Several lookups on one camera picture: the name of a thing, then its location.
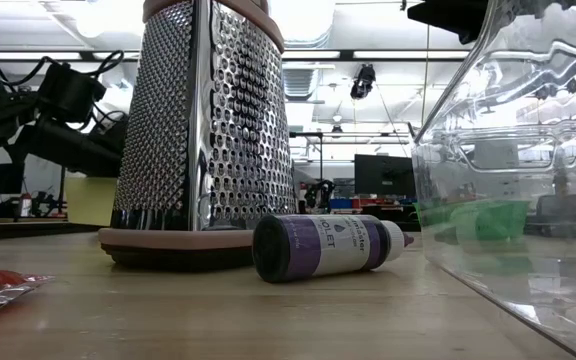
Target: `bottle label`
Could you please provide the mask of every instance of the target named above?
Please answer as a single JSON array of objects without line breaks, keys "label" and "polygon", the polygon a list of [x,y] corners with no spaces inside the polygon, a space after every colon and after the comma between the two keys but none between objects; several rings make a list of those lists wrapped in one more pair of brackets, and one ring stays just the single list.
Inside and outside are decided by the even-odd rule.
[{"label": "bottle label", "polygon": [[361,216],[286,216],[288,279],[374,269],[381,243],[374,221]]}]

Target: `green object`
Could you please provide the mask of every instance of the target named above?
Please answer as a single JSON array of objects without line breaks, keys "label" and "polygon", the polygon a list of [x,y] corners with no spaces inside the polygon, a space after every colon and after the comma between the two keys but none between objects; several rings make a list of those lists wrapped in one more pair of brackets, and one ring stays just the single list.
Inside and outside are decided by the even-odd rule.
[{"label": "green object", "polygon": [[463,205],[463,203],[435,205],[424,202],[423,204],[415,203],[415,208],[421,226],[431,226],[450,222],[452,212]]},{"label": "green object", "polygon": [[460,205],[450,215],[459,241],[499,241],[523,235],[527,201],[482,200]]}]

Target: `ceiling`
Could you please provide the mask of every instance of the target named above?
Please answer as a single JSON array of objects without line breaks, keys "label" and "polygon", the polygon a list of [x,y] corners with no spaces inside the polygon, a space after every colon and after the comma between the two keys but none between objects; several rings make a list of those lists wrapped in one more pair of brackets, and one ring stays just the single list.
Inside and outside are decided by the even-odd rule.
[{"label": "ceiling", "polygon": [[[282,1],[291,4],[289,10]],[[317,40],[320,49],[334,50],[469,49],[461,45],[454,34],[408,20],[406,13],[400,10],[400,2],[317,1],[318,4],[328,4],[328,7],[324,4],[308,15],[300,9],[306,4],[317,8],[319,5],[312,5],[312,0],[271,1],[273,17],[287,39],[312,36],[318,38],[312,39],[312,44]],[[409,1],[408,5],[417,2]],[[0,52],[139,50],[143,32],[141,5],[142,0],[0,0]],[[308,27],[304,24],[317,21],[320,26],[304,28]],[[319,69],[318,76],[314,77],[311,97],[307,102],[286,105],[290,125],[302,127],[304,131],[329,131],[334,123],[333,117],[341,115],[344,131],[392,131],[392,123],[401,121],[420,127],[461,60],[458,57],[426,63],[425,56],[408,60],[387,54],[385,57],[382,61],[371,62],[376,72],[376,86],[366,99],[356,102],[349,94],[352,81],[363,63],[361,60],[332,59],[314,63]],[[0,60],[2,68],[12,79],[25,76],[36,62],[18,60]],[[299,67],[300,64],[286,62],[288,67]],[[98,65],[77,62],[73,66],[90,71]],[[41,74],[32,85],[40,84]],[[104,84],[108,87],[120,83],[134,84],[136,74],[136,62],[124,63],[104,76]],[[128,111],[131,86],[112,87],[103,105],[108,109]],[[306,149],[302,143],[295,142],[295,148]],[[366,148],[364,145],[346,144],[343,148],[348,152],[374,151],[372,146]]]}]

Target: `wooden table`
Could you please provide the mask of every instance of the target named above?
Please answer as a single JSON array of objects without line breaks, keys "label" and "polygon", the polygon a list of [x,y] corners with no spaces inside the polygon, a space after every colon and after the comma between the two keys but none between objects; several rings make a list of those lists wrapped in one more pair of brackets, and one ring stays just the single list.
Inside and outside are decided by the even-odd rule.
[{"label": "wooden table", "polygon": [[95,234],[0,241],[0,268],[57,276],[0,311],[0,360],[572,358],[418,247],[375,273],[285,285],[252,268],[123,269]]}]

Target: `clear plastic container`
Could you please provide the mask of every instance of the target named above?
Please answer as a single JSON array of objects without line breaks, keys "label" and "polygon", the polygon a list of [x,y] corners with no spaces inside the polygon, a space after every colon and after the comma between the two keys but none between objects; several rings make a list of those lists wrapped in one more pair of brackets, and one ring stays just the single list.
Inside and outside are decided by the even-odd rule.
[{"label": "clear plastic container", "polygon": [[416,142],[428,259],[576,352],[576,0],[490,0]]}]

